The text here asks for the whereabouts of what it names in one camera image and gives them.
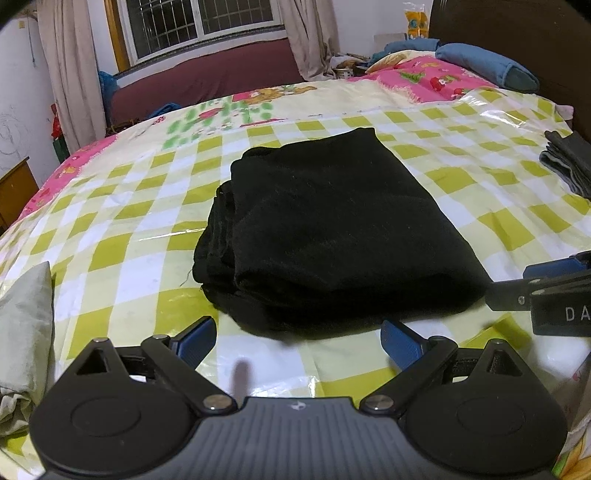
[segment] beige curtain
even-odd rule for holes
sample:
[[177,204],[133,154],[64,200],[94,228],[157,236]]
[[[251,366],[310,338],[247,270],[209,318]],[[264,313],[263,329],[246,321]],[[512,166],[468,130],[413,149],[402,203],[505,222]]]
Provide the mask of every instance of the beige curtain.
[[39,33],[70,153],[105,137],[86,0],[37,0]]
[[332,78],[330,58],[338,45],[331,0],[279,0],[279,9],[302,77]]

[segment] pink blanket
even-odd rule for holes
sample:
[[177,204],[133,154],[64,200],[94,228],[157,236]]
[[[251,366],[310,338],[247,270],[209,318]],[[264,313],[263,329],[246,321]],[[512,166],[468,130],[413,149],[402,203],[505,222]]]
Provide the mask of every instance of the pink blanket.
[[22,210],[18,220],[25,218],[30,213],[39,210],[47,202],[60,193],[70,180],[75,179],[80,173],[80,169],[86,165],[92,157],[98,155],[106,147],[111,145],[117,139],[116,135],[98,140],[86,147],[81,148],[76,153],[60,165],[60,167],[47,179],[43,187],[33,196]]
[[416,103],[456,100],[475,88],[495,87],[469,70],[430,56],[416,57],[349,81],[359,80],[375,80]]

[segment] wooden headboard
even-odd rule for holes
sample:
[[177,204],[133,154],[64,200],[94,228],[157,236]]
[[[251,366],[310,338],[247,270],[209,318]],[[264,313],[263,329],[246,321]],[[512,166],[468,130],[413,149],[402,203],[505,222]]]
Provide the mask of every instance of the wooden headboard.
[[591,21],[571,1],[580,11],[566,0],[435,0],[429,36],[521,63],[541,96],[574,106],[573,127],[591,141]]

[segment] bed sheet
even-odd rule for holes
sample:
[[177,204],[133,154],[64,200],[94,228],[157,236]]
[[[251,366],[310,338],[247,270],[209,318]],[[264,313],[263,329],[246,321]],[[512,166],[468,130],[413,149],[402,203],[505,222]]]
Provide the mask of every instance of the bed sheet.
[[[400,55],[405,57],[403,63],[416,59],[412,73],[410,70],[381,71],[355,78],[354,82],[332,80],[269,87],[201,103],[193,118],[170,125],[174,135],[167,140],[167,147],[182,146],[219,129],[262,124],[278,119],[346,115],[372,108],[404,108],[426,101],[451,100],[452,95],[448,92],[450,87],[450,91],[455,92],[453,99],[456,99],[471,88],[492,86],[474,74],[470,74],[469,81],[466,82],[465,78],[461,79],[462,76],[466,77],[465,70],[435,60],[433,52],[405,50]],[[420,73],[426,70],[429,70],[430,75],[419,82],[417,75],[420,77]],[[152,122],[160,123],[166,119],[167,116],[163,115]],[[118,137],[108,137],[76,151],[56,169],[27,203],[19,219],[53,200],[92,158],[113,144]]]
[[[289,344],[254,337],[217,312],[193,281],[193,250],[215,190],[230,178],[231,162],[256,145],[375,128],[494,280],[590,248],[589,202],[538,162],[545,130],[570,133],[543,98],[483,88],[435,105],[388,103],[347,115],[199,131],[206,125],[193,121],[212,105],[123,132],[56,198],[0,238],[0,294],[33,265],[51,264],[53,378],[94,337],[137,345],[154,333],[175,335],[205,314],[216,320],[219,336],[199,372],[231,394],[349,395],[358,401],[395,375],[377,331]],[[590,349],[586,339],[535,337],[527,312],[500,315],[483,302],[409,325],[464,346],[505,338],[550,390],[573,375]],[[245,366],[248,374],[238,378],[236,370]],[[3,476],[40,471],[26,435],[2,445]]]

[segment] folded gray fabric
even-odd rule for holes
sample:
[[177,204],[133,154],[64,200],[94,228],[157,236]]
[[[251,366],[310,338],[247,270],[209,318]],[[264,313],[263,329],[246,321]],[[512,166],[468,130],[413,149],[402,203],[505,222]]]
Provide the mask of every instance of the folded gray fabric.
[[562,178],[570,191],[591,200],[591,144],[577,132],[562,138],[545,132],[550,143],[540,154],[540,163]]
[[0,437],[27,427],[47,382],[53,333],[49,262],[22,275],[0,299]]

